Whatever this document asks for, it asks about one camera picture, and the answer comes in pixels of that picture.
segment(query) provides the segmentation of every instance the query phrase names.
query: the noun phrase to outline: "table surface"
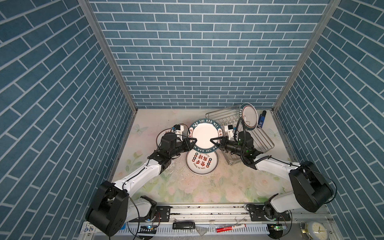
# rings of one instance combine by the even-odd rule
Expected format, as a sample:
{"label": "table surface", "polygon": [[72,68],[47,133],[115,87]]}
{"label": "table surface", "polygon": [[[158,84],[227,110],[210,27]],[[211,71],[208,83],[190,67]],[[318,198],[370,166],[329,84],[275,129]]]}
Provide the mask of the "table surface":
{"label": "table surface", "polygon": [[[153,153],[157,135],[175,124],[190,126],[214,109],[140,109],[134,120],[113,181],[133,172]],[[267,111],[263,130],[275,147],[267,153],[288,160],[289,156],[281,141],[270,111]],[[159,176],[138,190],[133,199],[147,195],[157,202],[265,202],[276,193],[292,190],[289,181],[271,173],[251,169],[244,164],[228,165],[222,152],[216,150],[218,165],[208,175],[192,173],[185,161],[187,153],[175,160]]]}

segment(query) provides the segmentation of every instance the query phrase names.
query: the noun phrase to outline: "yellow clock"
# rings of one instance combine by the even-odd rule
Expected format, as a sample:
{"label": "yellow clock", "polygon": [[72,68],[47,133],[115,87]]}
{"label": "yellow clock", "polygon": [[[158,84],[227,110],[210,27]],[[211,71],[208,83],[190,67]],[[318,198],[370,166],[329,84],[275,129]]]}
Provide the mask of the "yellow clock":
{"label": "yellow clock", "polygon": [[308,239],[313,240],[327,240],[328,239],[328,231],[324,227],[323,224],[311,221],[311,222],[301,222],[301,232],[306,235]]}

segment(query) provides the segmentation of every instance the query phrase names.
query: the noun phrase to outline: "blue brick wall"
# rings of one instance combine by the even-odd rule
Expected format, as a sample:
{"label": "blue brick wall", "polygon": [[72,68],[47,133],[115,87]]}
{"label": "blue brick wall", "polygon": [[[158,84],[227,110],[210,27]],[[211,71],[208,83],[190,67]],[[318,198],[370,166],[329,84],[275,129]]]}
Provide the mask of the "blue brick wall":
{"label": "blue brick wall", "polygon": [[0,1],[0,239],[73,239],[132,111],[76,0]]}
{"label": "blue brick wall", "polygon": [[329,0],[91,0],[139,108],[271,108]]}
{"label": "blue brick wall", "polygon": [[383,239],[384,1],[342,0],[278,116],[301,161],[337,184],[345,239]]}

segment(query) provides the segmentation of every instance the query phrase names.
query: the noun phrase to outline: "red and white marker pen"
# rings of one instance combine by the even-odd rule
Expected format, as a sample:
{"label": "red and white marker pen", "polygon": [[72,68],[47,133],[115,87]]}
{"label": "red and white marker pen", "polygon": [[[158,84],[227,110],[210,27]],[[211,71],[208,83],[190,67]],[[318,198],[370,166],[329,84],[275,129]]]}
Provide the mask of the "red and white marker pen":
{"label": "red and white marker pen", "polygon": [[245,224],[237,224],[237,225],[233,225],[233,226],[230,226],[230,227],[222,227],[222,228],[217,228],[216,229],[216,232],[224,232],[224,231],[230,231],[232,229],[236,229],[236,228],[244,228],[246,227],[247,225]]}

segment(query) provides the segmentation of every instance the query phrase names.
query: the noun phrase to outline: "metal wire rack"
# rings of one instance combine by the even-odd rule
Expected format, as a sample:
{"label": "metal wire rack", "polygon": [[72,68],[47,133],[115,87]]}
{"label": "metal wire rack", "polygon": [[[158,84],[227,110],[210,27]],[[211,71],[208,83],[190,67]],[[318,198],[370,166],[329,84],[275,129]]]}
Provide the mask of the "metal wire rack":
{"label": "metal wire rack", "polygon": [[[236,125],[239,121],[239,109],[241,105],[236,105],[216,111],[212,111],[205,114],[205,118],[212,119],[219,123],[224,129],[225,125]],[[239,131],[242,131],[243,126],[239,125]],[[255,128],[252,131],[248,131],[253,138],[254,147],[260,152],[267,152],[275,147],[275,144],[268,137],[262,128]],[[224,157],[229,165],[241,162],[241,159],[237,155],[231,155],[230,153],[223,152]]]}

